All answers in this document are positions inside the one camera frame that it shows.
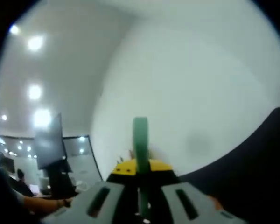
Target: black curved object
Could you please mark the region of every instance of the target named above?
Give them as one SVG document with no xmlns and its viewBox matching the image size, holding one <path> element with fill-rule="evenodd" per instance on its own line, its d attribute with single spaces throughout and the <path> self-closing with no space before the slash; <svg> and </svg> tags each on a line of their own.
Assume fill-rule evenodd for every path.
<svg viewBox="0 0 280 224">
<path fill-rule="evenodd" d="M 280 108 L 242 144 L 210 165 L 180 176 L 250 221 L 280 218 Z"/>
</svg>

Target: yellow part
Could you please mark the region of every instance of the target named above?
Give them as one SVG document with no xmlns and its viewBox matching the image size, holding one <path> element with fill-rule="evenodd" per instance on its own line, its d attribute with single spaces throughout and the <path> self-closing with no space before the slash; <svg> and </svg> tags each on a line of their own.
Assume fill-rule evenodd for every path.
<svg viewBox="0 0 280 224">
<path fill-rule="evenodd" d="M 167 165 L 166 163 L 159 160 L 149 160 L 151 171 L 166 171 L 172 170 L 172 166 Z M 118 175 L 128 175 L 135 176 L 136 175 L 136 160 L 128 160 L 121 164 L 118 164 L 113 170 L 112 174 Z"/>
</svg>

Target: person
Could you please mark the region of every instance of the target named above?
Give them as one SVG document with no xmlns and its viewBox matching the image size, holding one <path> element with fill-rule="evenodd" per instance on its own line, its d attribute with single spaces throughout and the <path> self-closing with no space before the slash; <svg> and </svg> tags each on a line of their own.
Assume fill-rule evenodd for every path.
<svg viewBox="0 0 280 224">
<path fill-rule="evenodd" d="M 52 213 L 57 211 L 61 207 L 70 207 L 71 201 L 73 198 L 63 199 L 63 200 L 47 200 L 37 197 L 29 197 L 22 195 L 21 193 L 13 190 L 18 201 L 31 212 L 40 212 L 40 213 Z"/>
<path fill-rule="evenodd" d="M 19 180 L 17 181 L 17 185 L 14 189 L 20 192 L 24 196 L 29 196 L 29 197 L 35 196 L 30 190 L 30 188 L 27 186 L 27 184 L 25 183 L 24 172 L 21 169 L 17 169 L 17 175 Z"/>
</svg>

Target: gray plastic panel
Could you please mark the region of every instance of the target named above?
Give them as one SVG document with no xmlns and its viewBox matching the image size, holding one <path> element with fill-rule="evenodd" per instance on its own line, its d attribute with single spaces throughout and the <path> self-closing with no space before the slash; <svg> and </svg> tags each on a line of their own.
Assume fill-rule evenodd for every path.
<svg viewBox="0 0 280 224">
<path fill-rule="evenodd" d="M 101 189 L 110 190 L 97 217 L 87 214 L 92 202 Z M 70 208 L 61 208 L 42 221 L 46 224 L 111 224 L 117 203 L 124 186 L 110 182 L 98 182 L 88 191 L 78 195 Z"/>
<path fill-rule="evenodd" d="M 174 224 L 244 224 L 245 221 L 225 210 L 216 210 L 214 202 L 189 183 L 179 183 L 162 187 L 169 204 Z M 177 190 L 182 190 L 194 206 L 198 217 L 190 220 L 178 197 Z"/>
</svg>

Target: dark hair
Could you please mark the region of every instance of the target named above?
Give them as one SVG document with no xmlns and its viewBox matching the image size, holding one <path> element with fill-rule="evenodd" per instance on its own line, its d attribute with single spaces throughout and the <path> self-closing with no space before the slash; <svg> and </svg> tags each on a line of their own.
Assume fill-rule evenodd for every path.
<svg viewBox="0 0 280 224">
<path fill-rule="evenodd" d="M 24 177 L 24 172 L 21 169 L 17 169 L 17 174 L 19 179 L 23 179 Z"/>
</svg>

